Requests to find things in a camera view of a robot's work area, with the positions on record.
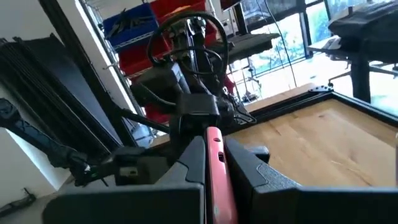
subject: black bracket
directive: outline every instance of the black bracket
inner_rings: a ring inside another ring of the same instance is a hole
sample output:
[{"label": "black bracket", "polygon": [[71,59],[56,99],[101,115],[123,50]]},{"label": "black bracket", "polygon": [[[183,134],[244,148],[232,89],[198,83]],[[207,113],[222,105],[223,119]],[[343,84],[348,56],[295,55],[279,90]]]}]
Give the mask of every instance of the black bracket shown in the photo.
[{"label": "black bracket", "polygon": [[317,86],[315,88],[312,88],[308,92],[310,92],[310,93],[328,93],[328,92],[331,92],[331,91],[334,91],[332,86],[322,85],[322,86]]}]

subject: blue storage bin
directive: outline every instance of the blue storage bin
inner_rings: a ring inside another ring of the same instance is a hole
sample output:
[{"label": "blue storage bin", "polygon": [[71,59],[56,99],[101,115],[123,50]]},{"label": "blue storage bin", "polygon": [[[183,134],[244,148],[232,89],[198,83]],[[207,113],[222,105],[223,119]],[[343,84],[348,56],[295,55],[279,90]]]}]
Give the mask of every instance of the blue storage bin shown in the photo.
[{"label": "blue storage bin", "polygon": [[[149,41],[149,37],[152,35],[153,31],[159,27],[155,14],[152,11],[149,3],[144,3],[140,6],[127,10],[124,12],[124,16],[127,18],[151,17],[153,19],[140,26],[136,26],[132,29],[126,29],[110,37],[108,40],[113,46],[114,50],[117,52],[121,52],[124,49],[128,49],[129,47],[135,45],[145,44]],[[113,25],[116,22],[119,22],[119,19],[120,14],[104,20],[103,25],[105,36],[111,32]]]}]

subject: red pad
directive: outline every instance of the red pad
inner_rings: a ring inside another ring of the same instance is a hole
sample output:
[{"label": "red pad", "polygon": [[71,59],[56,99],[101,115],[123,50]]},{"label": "red pad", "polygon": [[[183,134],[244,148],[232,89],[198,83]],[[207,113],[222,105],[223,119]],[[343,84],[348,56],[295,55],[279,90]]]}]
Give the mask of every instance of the red pad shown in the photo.
[{"label": "red pad", "polygon": [[210,165],[211,201],[214,224],[238,223],[235,199],[229,178],[224,143],[218,128],[207,129],[208,160]]}]

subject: wooden platform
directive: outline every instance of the wooden platform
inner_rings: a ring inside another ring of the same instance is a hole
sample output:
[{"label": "wooden platform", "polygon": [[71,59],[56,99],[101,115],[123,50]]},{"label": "wooden platform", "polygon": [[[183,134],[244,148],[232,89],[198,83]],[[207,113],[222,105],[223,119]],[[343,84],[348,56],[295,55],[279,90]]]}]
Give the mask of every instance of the wooden platform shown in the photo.
[{"label": "wooden platform", "polygon": [[[254,111],[312,86],[302,86],[246,108]],[[270,165],[302,185],[394,186],[397,132],[397,128],[328,100],[231,136],[245,146],[267,146]],[[165,136],[156,144],[168,140]]]}]

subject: red storage bin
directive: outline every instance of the red storage bin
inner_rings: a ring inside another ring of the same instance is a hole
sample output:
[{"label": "red storage bin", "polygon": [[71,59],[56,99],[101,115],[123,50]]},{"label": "red storage bin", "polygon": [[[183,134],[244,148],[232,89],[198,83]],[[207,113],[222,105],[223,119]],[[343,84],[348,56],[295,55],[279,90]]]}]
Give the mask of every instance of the red storage bin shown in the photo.
[{"label": "red storage bin", "polygon": [[[184,7],[178,12],[185,12],[185,11],[206,11],[206,1],[204,0],[156,0],[150,3],[153,12],[155,13],[157,22],[162,24],[168,18],[174,15],[174,10]],[[206,25],[206,45],[212,44],[216,40],[217,31],[216,29],[209,24]]]},{"label": "red storage bin", "polygon": [[[161,58],[170,51],[170,47],[163,37],[154,41],[153,56]],[[147,44],[131,47],[119,53],[120,69],[126,76],[133,75],[152,66],[147,57]]]}]

